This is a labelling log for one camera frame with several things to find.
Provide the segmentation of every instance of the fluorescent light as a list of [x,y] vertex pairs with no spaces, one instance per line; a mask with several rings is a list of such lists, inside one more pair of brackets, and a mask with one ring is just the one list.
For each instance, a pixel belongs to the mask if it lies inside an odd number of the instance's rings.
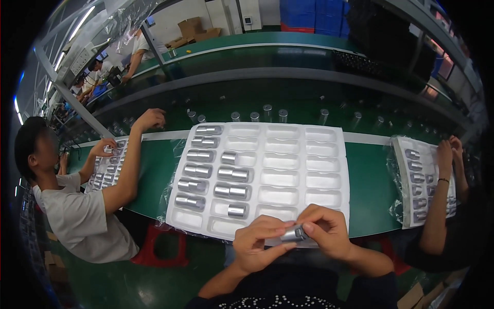
[[63,56],[65,56],[65,53],[64,52],[62,52],[60,54],[60,57],[58,57],[57,64],[55,65],[55,71],[58,70],[58,67],[60,66],[60,62],[62,62]]
[[93,6],[92,8],[90,8],[89,11],[87,11],[86,15],[84,15],[84,17],[82,18],[82,20],[79,22],[79,24],[77,25],[77,27],[74,29],[74,32],[72,32],[72,34],[70,35],[69,42],[76,35],[76,32],[82,26],[83,22],[86,20],[86,18],[89,16],[89,14],[91,14],[91,12],[94,10],[94,8],[95,8],[95,6]]
[[15,106],[15,112],[19,113],[19,105],[17,105],[17,96],[14,96],[14,106]]

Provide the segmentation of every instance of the cylindrical part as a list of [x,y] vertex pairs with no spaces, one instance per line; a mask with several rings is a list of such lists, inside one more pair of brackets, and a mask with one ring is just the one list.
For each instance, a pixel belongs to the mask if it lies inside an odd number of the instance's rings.
[[271,122],[271,111],[273,110],[273,107],[266,104],[262,107],[262,110],[264,112],[264,122]]
[[280,236],[281,242],[299,242],[309,239],[309,236],[304,232],[302,225],[297,224],[286,229],[285,234]]
[[211,150],[190,149],[187,151],[187,161],[212,162],[213,159],[214,153]]
[[228,205],[228,216],[231,218],[244,218],[246,215],[246,207],[245,205],[236,205],[230,204]]
[[422,183],[425,181],[425,176],[419,173],[410,174],[410,179],[413,183]]
[[250,121],[259,122],[259,113],[257,112],[250,113]]
[[421,171],[422,170],[422,163],[419,161],[408,161],[408,168],[411,171]]
[[202,210],[206,205],[206,200],[204,197],[193,197],[177,194],[175,197],[175,204],[190,207],[196,210]]
[[326,120],[328,119],[329,111],[327,109],[322,109],[321,114],[319,115],[319,125],[323,126],[326,124]]
[[288,120],[288,111],[286,109],[280,109],[278,111],[278,115],[280,116],[279,122],[282,124],[287,123]]
[[413,200],[413,209],[420,209],[427,206],[427,200],[425,198],[418,198]]
[[412,194],[413,195],[420,195],[422,194],[422,187],[419,185],[413,185],[412,186]]
[[239,155],[233,151],[225,151],[221,155],[222,164],[238,165]]
[[219,197],[230,197],[230,187],[217,184],[214,187],[214,195]]
[[237,112],[233,112],[232,115],[231,115],[231,117],[232,117],[232,121],[234,121],[234,122],[239,122],[240,121],[240,114],[237,113]]
[[239,187],[236,185],[232,185],[230,187],[230,198],[238,198],[245,200],[247,198],[247,187]]
[[218,139],[215,137],[195,136],[192,139],[191,144],[193,147],[217,148]]
[[197,121],[197,113],[196,112],[190,111],[190,112],[187,113],[187,116],[189,116],[190,120],[192,121],[192,123],[194,125],[196,125],[198,123],[198,121]]
[[405,149],[405,156],[409,159],[412,159],[412,160],[419,160],[420,159],[420,153],[416,150],[413,150],[413,149]]

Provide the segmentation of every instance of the black shirt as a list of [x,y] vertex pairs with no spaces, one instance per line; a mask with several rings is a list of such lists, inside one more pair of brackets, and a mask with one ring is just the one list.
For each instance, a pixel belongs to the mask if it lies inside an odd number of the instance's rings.
[[359,276],[353,280],[347,301],[336,296],[338,275],[327,269],[271,264],[245,277],[230,294],[211,299],[193,298],[185,308],[396,308],[396,275],[377,278]]

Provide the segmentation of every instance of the black hair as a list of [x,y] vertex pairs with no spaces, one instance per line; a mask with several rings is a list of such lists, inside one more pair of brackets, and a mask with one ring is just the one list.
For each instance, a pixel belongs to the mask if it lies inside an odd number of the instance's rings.
[[36,175],[29,167],[28,157],[34,153],[36,140],[45,131],[46,122],[41,117],[29,117],[21,126],[14,141],[15,165],[27,181],[36,180]]
[[88,70],[94,71],[94,67],[96,66],[97,63],[101,63],[102,61],[98,59],[94,59],[93,62],[87,67]]

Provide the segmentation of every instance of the cardboard box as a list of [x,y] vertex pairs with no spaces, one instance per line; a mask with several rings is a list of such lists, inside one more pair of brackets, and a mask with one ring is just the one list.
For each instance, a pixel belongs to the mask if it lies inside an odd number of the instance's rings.
[[58,237],[55,234],[53,234],[52,232],[46,231],[46,234],[48,235],[49,239],[51,239],[53,241],[58,241]]
[[69,276],[60,256],[51,251],[44,252],[44,265],[50,279],[56,282],[69,282]]

